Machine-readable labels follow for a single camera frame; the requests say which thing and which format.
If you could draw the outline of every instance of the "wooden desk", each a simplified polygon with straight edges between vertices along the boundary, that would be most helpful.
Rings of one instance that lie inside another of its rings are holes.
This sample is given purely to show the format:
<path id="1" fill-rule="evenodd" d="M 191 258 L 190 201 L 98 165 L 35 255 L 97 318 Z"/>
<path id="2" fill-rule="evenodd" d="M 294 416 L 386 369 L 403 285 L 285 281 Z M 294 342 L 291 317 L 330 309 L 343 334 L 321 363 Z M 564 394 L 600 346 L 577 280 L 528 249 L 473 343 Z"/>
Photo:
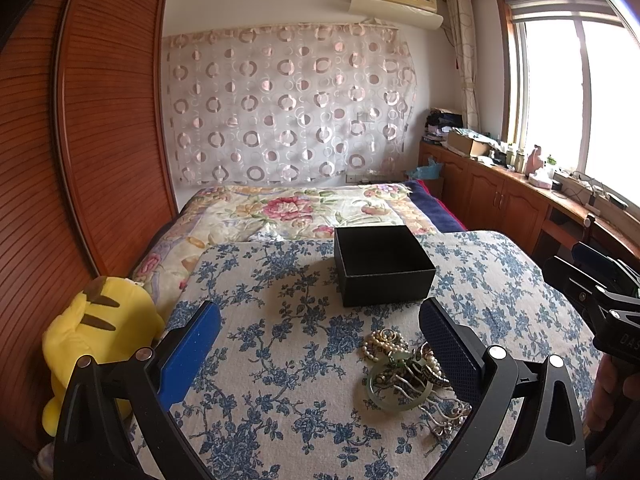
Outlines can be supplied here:
<path id="1" fill-rule="evenodd" d="M 441 146 L 420 143 L 420 165 L 429 156 L 443 163 L 442 201 L 472 230 L 497 230 L 533 255 L 544 232 L 571 249 L 582 239 L 590 211 L 559 191 L 532 186 L 522 174 L 487 167 Z M 618 229 L 607 229 L 640 259 L 640 248 Z"/>

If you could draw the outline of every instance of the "window curtain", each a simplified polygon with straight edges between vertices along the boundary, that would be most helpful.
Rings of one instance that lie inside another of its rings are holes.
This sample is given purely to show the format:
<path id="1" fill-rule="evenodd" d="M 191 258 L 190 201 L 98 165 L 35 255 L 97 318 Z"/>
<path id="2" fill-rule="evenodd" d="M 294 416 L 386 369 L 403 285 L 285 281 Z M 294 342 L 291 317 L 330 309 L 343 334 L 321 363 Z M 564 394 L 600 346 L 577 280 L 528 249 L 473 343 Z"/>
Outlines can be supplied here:
<path id="1" fill-rule="evenodd" d="M 164 116 L 188 183 L 312 182 L 396 169 L 415 97 L 386 25 L 299 24 L 164 40 Z"/>
<path id="2" fill-rule="evenodd" d="M 462 111 L 467 128 L 480 131 L 476 101 L 476 26 L 471 0 L 447 0 L 458 72 L 462 84 Z"/>

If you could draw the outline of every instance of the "window blind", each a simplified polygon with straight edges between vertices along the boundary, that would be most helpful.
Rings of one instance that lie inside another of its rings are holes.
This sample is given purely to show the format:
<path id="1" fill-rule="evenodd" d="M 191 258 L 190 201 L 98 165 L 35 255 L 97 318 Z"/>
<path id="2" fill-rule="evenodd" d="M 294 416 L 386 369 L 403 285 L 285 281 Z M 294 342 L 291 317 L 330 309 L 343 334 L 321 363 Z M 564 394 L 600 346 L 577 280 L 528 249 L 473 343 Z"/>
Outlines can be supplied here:
<path id="1" fill-rule="evenodd" d="M 505 0 L 515 23 L 535 20 L 574 20 L 581 18 L 622 26 L 605 0 Z"/>

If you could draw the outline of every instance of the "open black box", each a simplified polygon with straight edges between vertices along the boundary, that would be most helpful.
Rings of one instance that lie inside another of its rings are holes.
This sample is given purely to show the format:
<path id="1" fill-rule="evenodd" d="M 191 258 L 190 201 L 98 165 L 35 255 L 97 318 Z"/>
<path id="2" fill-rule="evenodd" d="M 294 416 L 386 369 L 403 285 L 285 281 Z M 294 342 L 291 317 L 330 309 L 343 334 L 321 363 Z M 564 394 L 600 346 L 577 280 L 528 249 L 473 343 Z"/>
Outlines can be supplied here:
<path id="1" fill-rule="evenodd" d="M 342 306 L 423 300 L 436 273 L 404 225 L 337 227 L 334 256 Z"/>

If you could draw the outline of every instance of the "wardrobe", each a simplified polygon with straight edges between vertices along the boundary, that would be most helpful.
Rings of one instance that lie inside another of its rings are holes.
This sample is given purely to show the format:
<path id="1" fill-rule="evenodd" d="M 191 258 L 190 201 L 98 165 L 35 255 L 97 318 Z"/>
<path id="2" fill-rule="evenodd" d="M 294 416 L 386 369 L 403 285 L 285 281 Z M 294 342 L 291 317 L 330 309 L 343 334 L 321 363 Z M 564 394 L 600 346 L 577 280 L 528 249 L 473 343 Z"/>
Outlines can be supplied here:
<path id="1" fill-rule="evenodd" d="M 127 276 L 177 215 L 161 130 L 164 0 L 33 0 L 0 51 L 0 420 L 44 442 L 44 329 Z"/>

